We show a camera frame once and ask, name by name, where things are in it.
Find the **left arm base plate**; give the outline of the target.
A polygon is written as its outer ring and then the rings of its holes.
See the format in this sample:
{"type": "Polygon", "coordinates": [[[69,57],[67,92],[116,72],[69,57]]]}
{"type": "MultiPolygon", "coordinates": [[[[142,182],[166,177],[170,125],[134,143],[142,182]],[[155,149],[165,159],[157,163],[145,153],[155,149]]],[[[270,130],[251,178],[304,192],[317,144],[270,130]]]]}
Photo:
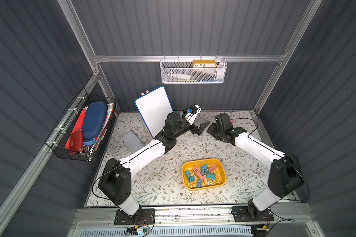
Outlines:
{"type": "Polygon", "coordinates": [[[155,222],[154,208],[140,208],[134,215],[128,215],[123,210],[117,210],[114,225],[153,225],[155,222]]]}

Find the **yellow plastic storage tray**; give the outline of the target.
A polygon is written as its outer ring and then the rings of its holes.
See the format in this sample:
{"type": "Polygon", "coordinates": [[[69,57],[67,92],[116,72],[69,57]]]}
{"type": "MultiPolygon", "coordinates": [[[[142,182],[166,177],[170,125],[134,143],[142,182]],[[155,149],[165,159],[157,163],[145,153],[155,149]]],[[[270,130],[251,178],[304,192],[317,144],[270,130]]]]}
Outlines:
{"type": "Polygon", "coordinates": [[[186,162],[182,166],[182,177],[190,191],[221,187],[226,183],[224,167],[217,159],[186,162]]]}

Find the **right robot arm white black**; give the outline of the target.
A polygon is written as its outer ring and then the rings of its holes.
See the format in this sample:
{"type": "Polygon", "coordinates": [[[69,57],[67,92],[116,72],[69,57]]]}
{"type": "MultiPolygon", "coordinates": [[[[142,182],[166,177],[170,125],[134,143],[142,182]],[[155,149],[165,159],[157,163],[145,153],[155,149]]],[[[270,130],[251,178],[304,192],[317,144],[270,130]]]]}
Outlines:
{"type": "Polygon", "coordinates": [[[207,132],[215,139],[230,143],[258,159],[269,170],[268,184],[248,201],[250,215],[258,215],[292,191],[305,184],[299,158],[295,154],[278,151],[255,139],[241,127],[234,127],[228,114],[215,116],[207,132]]]}

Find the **teal binder clip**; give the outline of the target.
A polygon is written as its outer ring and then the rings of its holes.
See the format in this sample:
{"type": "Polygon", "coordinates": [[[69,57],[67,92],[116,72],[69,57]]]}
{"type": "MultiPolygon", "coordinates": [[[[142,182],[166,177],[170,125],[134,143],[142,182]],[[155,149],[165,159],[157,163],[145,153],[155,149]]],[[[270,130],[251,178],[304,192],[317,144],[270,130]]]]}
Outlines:
{"type": "Polygon", "coordinates": [[[203,172],[204,172],[204,173],[208,173],[208,172],[209,172],[207,164],[204,164],[204,165],[202,166],[202,168],[203,168],[203,172]]]}
{"type": "Polygon", "coordinates": [[[185,171],[185,176],[186,176],[187,180],[190,181],[191,174],[190,174],[190,172],[188,170],[185,171]]]}
{"type": "Polygon", "coordinates": [[[194,177],[194,176],[188,178],[188,182],[189,182],[189,183],[192,183],[192,182],[194,182],[194,181],[195,181],[195,177],[194,177]]]}
{"type": "Polygon", "coordinates": [[[206,177],[207,177],[208,179],[215,180],[215,179],[216,179],[216,174],[214,174],[214,173],[207,173],[207,174],[206,174],[206,177]]]}

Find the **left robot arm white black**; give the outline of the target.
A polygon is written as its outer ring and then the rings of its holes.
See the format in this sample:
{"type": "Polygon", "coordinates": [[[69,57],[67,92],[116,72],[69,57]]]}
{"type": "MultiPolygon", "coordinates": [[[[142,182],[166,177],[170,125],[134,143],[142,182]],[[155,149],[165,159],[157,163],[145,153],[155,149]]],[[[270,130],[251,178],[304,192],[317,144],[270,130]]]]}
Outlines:
{"type": "Polygon", "coordinates": [[[95,183],[127,215],[133,216],[140,205],[131,196],[132,178],[155,159],[168,153],[177,143],[177,138],[190,131],[201,135],[208,126],[207,122],[196,126],[194,121],[202,108],[198,105],[184,109],[182,114],[171,112],[165,119],[165,126],[146,146],[120,160],[110,159],[101,177],[95,183]]]}

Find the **yellow binder clip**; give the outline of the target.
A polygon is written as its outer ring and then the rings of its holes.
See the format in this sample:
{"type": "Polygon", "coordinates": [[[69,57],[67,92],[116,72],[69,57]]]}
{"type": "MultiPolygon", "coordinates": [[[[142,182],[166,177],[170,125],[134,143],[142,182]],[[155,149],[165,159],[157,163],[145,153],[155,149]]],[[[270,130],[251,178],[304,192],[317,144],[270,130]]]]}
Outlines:
{"type": "Polygon", "coordinates": [[[192,182],[188,182],[187,187],[189,189],[196,189],[196,180],[193,180],[192,182]]]}
{"type": "Polygon", "coordinates": [[[222,185],[223,184],[223,180],[222,179],[216,179],[216,180],[213,180],[212,182],[212,185],[213,186],[216,186],[216,185],[222,185]]]}
{"type": "Polygon", "coordinates": [[[204,178],[204,179],[202,180],[202,183],[203,183],[205,186],[209,186],[209,181],[208,181],[207,178],[204,178]]]}

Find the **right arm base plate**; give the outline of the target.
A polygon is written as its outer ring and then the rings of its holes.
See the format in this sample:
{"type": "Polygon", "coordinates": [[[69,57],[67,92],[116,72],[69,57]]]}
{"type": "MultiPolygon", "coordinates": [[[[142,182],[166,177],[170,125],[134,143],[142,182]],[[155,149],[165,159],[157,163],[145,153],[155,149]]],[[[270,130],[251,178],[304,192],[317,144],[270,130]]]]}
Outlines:
{"type": "Polygon", "coordinates": [[[273,213],[266,209],[258,209],[247,206],[234,206],[231,208],[231,214],[235,222],[268,222],[274,221],[273,213]]]}

